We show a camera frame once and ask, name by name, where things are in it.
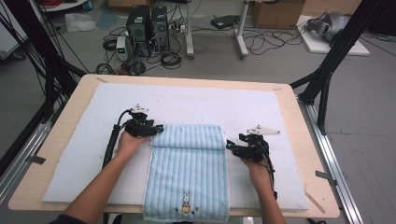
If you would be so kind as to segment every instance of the cardboard box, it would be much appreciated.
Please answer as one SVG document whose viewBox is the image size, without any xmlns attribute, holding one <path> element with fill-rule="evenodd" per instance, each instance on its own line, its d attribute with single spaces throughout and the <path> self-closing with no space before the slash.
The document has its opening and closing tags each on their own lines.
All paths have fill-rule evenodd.
<svg viewBox="0 0 396 224">
<path fill-rule="evenodd" d="M 325 11 L 338 11 L 342 14 L 352 15 L 360 3 L 361 0 L 306 0 L 302 14 L 320 16 Z"/>
<path fill-rule="evenodd" d="M 108 6 L 116 9 L 130 9 L 133 5 L 150 6 L 150 0 L 108 0 Z"/>
<path fill-rule="evenodd" d="M 294 29 L 305 0 L 281 0 L 275 4 L 255 3 L 251 19 L 257 28 Z"/>
</svg>

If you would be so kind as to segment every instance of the embroidered logo on towel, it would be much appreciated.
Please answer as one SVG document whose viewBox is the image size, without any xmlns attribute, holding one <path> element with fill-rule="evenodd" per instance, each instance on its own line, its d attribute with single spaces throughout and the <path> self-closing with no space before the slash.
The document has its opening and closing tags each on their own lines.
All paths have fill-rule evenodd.
<svg viewBox="0 0 396 224">
<path fill-rule="evenodd" d="M 190 193 L 189 192 L 184 192 L 183 206 L 181 207 L 181 211 L 184 214 L 187 214 L 190 212 Z"/>
</svg>

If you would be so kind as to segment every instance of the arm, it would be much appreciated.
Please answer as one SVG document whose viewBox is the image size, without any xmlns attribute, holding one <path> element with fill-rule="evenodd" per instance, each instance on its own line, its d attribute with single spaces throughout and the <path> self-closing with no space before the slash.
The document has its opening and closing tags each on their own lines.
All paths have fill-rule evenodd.
<svg viewBox="0 0 396 224">
<path fill-rule="evenodd" d="M 139 146 L 148 139 L 148 137 L 135 138 L 126 132 L 122 133 L 116 156 L 66 208 L 64 213 L 86 223 L 97 223 L 125 165 Z"/>
<path fill-rule="evenodd" d="M 252 161 L 242 160 L 249 169 L 249 175 L 254 188 L 259 196 L 262 209 L 262 224 L 286 224 L 286 220 L 277 205 L 274 193 L 271 189 L 270 176 L 265 161 L 256 164 Z"/>
</svg>

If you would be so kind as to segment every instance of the wooden table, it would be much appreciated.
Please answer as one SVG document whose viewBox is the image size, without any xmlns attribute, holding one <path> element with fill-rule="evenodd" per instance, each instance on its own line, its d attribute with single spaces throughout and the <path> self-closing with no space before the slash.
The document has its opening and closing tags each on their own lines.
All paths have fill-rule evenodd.
<svg viewBox="0 0 396 224">
<path fill-rule="evenodd" d="M 329 182 L 316 176 L 315 171 L 323 172 L 318 153 L 306 127 L 302 112 L 291 87 L 287 84 L 219 81 L 203 79 L 182 79 L 162 77 L 116 77 L 86 75 L 79 82 L 73 96 L 61 116 L 53 126 L 47 140 L 37 156 L 47 159 L 44 164 L 32 163 L 23 180 L 9 201 L 13 210 L 63 211 L 67 203 L 42 203 L 41 200 L 52 179 L 57 162 L 73 135 L 73 131 L 90 103 L 99 83 L 131 83 L 163 86 L 208 87 L 219 89 L 239 89 L 273 91 L 290 138 L 291 148 L 303 182 L 309 209 L 303 212 L 283 212 L 285 217 L 338 217 L 340 212 L 332 194 Z M 141 213 L 141 205 L 114 205 L 106 207 L 106 212 Z M 258 209 L 234 209 L 231 216 L 261 215 Z"/>
</svg>

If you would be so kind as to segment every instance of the table leg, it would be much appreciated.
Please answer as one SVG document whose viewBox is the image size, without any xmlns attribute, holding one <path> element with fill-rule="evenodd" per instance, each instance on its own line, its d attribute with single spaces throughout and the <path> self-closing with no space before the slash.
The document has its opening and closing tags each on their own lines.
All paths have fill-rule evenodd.
<svg viewBox="0 0 396 224">
<path fill-rule="evenodd" d="M 239 48 L 241 49 L 241 59 L 248 56 L 248 49 L 245 45 L 244 38 L 242 37 L 242 32 L 244 30 L 245 18 L 248 13 L 248 0 L 244 0 L 244 5 L 242 5 L 241 20 L 239 22 L 238 30 L 235 30 L 236 41 L 238 42 Z"/>
<path fill-rule="evenodd" d="M 187 24 L 186 24 L 186 49 L 187 57 L 189 59 L 194 59 L 194 46 L 192 44 L 192 33 L 191 33 L 191 19 L 190 17 L 190 4 L 191 0 L 187 0 Z"/>
</svg>

